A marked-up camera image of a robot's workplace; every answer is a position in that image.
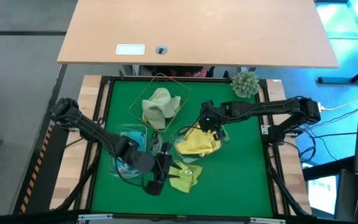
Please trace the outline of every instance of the clear plastic container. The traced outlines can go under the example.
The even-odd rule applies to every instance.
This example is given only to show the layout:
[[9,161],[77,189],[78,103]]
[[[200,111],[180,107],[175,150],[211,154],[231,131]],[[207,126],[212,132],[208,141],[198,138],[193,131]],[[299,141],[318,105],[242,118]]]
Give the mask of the clear plastic container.
[[[220,146],[210,154],[214,154],[214,153],[216,153],[216,151],[222,150],[221,148],[229,143],[230,137],[229,137],[226,129],[224,128],[224,126],[222,126],[222,130],[223,130],[225,136],[219,140]],[[210,154],[205,154],[204,156],[201,156],[200,154],[182,154],[182,153],[180,153],[178,150],[178,144],[185,141],[185,134],[179,135],[178,131],[175,131],[172,134],[172,141],[173,141],[173,145],[175,146],[175,150],[176,150],[177,154],[179,155],[179,157],[182,159],[183,162],[189,164],[194,161],[197,161],[198,159],[202,159],[202,158],[208,157],[210,155]]]
[[[147,128],[141,124],[122,124],[114,128],[115,132],[119,133],[121,136],[129,137],[139,143],[137,148],[140,152],[145,152],[147,149]],[[122,163],[120,160],[117,161],[118,171],[123,178],[129,179],[141,175],[139,170],[129,166],[128,164]],[[118,176],[115,158],[111,157],[110,160],[110,173],[116,177]]]

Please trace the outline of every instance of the wire mesh basket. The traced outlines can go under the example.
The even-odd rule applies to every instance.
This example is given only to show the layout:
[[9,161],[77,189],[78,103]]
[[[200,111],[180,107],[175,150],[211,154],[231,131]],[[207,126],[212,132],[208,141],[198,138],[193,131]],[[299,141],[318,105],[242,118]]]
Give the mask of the wire mesh basket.
[[[147,106],[154,105],[156,99],[156,90],[159,88],[165,88],[168,90],[170,99],[172,101],[169,101],[169,103],[159,103],[158,107],[147,107],[148,109],[146,112],[144,111],[144,108]],[[136,98],[135,102],[129,107],[129,113],[135,116],[138,120],[145,123],[147,126],[153,128],[154,130],[163,133],[165,132],[169,126],[172,124],[173,120],[179,113],[179,111],[183,108],[185,103],[187,102],[187,99],[189,98],[191,93],[191,89],[185,86],[184,84],[174,80],[173,78],[170,78],[162,73],[156,74],[156,76],[153,77],[153,79],[150,81],[149,84],[143,89],[143,91],[140,93],[140,95]],[[159,110],[161,109],[161,105],[163,105],[163,109],[161,110],[161,113],[163,114],[164,111],[166,112],[163,118],[163,121],[165,122],[163,126],[153,126],[149,121],[147,121],[147,114],[149,114],[149,111],[152,110],[153,112],[159,113]]]

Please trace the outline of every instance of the small plant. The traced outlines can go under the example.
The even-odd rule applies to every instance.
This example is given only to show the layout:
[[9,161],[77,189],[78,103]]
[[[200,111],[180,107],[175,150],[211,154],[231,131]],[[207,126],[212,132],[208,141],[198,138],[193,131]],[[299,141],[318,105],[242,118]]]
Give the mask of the small plant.
[[258,93],[258,82],[259,80],[255,72],[240,72],[233,77],[230,85],[238,97],[250,98]]

